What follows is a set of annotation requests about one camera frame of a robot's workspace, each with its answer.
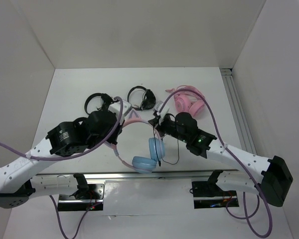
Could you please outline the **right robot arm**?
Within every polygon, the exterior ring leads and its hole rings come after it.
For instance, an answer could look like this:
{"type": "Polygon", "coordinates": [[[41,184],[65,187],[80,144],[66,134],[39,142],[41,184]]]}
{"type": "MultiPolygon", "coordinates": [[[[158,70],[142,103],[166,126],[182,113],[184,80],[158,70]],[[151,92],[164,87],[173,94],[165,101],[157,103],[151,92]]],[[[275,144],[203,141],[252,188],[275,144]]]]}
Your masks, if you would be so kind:
{"type": "Polygon", "coordinates": [[[199,129],[189,113],[178,113],[175,119],[169,114],[163,118],[155,116],[149,123],[160,137],[169,135],[184,142],[192,154],[235,169],[233,172],[212,172],[207,184],[212,195],[240,191],[259,195],[275,207],[283,205],[293,177],[281,157],[261,157],[222,143],[218,137],[199,129]]]}

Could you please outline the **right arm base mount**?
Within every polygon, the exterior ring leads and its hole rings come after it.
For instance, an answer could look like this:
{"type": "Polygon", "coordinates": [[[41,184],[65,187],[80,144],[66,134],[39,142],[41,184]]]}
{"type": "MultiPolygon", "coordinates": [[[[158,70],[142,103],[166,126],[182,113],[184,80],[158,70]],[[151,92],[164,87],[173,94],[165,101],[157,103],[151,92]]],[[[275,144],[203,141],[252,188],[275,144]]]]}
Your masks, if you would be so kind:
{"type": "Polygon", "coordinates": [[[194,209],[238,207],[236,191],[223,191],[207,181],[192,181],[189,192],[193,195],[194,209]]]}

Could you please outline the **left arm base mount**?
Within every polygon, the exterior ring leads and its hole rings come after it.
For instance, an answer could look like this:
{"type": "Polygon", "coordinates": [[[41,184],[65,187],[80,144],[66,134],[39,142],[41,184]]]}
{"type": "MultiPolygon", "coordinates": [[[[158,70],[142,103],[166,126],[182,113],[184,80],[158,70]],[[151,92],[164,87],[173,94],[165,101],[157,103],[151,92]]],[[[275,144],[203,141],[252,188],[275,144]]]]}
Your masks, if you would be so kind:
{"type": "Polygon", "coordinates": [[[102,211],[104,207],[105,182],[88,183],[89,191],[76,199],[74,196],[59,195],[57,208],[59,212],[102,211]]]}

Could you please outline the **pink blue cat-ear headphones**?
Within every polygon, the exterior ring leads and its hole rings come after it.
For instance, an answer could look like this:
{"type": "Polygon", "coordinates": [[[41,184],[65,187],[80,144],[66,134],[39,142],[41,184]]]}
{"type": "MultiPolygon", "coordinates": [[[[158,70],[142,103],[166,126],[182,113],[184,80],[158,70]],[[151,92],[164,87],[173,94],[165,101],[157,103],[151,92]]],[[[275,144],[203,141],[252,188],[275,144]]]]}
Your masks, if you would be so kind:
{"type": "Polygon", "coordinates": [[[165,157],[164,143],[159,133],[145,119],[132,110],[123,124],[122,136],[111,148],[115,156],[127,168],[138,173],[152,173],[165,157]]]}

